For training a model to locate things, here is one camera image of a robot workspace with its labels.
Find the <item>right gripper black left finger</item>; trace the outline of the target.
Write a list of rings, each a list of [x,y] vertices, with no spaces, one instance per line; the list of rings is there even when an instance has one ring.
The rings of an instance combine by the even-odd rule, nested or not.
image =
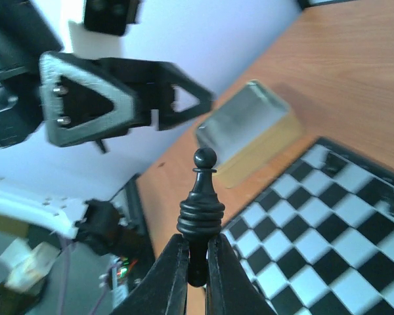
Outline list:
[[[186,313],[189,244],[180,234],[164,250],[113,315],[183,315]]]

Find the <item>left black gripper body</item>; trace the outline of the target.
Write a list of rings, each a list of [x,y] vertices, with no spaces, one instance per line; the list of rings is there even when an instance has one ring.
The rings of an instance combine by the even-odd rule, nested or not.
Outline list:
[[[39,61],[0,68],[0,148],[20,144],[42,124]]]

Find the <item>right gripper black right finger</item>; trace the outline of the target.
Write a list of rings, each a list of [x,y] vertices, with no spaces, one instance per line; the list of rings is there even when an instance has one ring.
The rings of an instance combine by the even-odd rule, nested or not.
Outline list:
[[[250,282],[224,234],[208,243],[206,314],[269,315],[275,311]]]

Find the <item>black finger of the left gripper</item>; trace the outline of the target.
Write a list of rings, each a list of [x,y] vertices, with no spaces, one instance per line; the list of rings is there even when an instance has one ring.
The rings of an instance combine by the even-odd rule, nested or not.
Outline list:
[[[39,70],[47,136],[55,146],[102,139],[134,121],[138,94],[91,61],[45,52]]]
[[[158,130],[174,128],[211,111],[214,94],[195,82],[170,62],[122,58],[100,58],[98,65],[132,89],[139,101],[127,128],[151,125],[151,111],[158,111]],[[175,87],[180,87],[198,102],[178,112],[173,109]]]

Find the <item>black chess pawn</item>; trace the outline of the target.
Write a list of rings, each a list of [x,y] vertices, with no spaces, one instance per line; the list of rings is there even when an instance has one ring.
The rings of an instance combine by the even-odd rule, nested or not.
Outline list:
[[[208,278],[206,253],[208,242],[221,231],[225,205],[213,187],[217,155],[211,148],[199,148],[194,153],[196,178],[188,197],[180,203],[177,230],[189,243],[188,283],[202,287]]]

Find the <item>black chess rook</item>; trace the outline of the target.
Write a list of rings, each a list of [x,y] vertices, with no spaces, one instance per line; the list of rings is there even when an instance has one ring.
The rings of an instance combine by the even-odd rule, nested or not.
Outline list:
[[[322,166],[322,171],[328,173],[330,176],[338,174],[345,166],[347,162],[341,159],[335,153],[329,151],[324,158],[324,164]]]

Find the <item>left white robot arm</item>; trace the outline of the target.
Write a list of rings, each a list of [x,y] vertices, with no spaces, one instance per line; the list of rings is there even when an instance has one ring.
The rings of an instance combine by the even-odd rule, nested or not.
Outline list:
[[[128,24],[136,23],[140,2],[85,1],[85,28],[122,36]],[[157,127],[164,131],[213,106],[211,91],[171,62],[93,60],[62,49],[31,1],[0,1],[0,148],[24,142],[44,122],[51,144],[95,142],[106,153],[104,139],[150,126],[152,110],[158,111]],[[196,97],[197,104],[177,112],[175,87]],[[98,255],[133,258],[146,244],[144,236],[119,224],[109,201],[63,201],[57,210],[57,204],[39,198],[36,205],[26,193],[20,197],[16,213],[5,214],[10,207],[0,205],[0,214],[53,229]]]

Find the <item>left green-lit circuit board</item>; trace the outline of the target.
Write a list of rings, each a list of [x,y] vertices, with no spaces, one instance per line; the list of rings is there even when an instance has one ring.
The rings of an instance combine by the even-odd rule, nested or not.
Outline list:
[[[111,265],[111,269],[115,269],[117,279],[124,279],[132,271],[133,267],[138,263],[138,259],[132,260],[127,257],[117,257]]]

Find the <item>black and silver chessboard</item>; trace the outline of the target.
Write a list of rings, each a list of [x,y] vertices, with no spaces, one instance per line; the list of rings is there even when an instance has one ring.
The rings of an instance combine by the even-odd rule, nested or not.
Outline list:
[[[333,152],[347,162],[321,169]],[[394,173],[318,138],[224,227],[276,314],[394,314]]]

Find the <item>left metal tray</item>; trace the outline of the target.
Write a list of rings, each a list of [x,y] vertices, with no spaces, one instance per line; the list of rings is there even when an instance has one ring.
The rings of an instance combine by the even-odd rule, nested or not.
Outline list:
[[[258,80],[247,82],[195,130],[217,154],[215,177],[233,188],[304,134],[292,107]]]

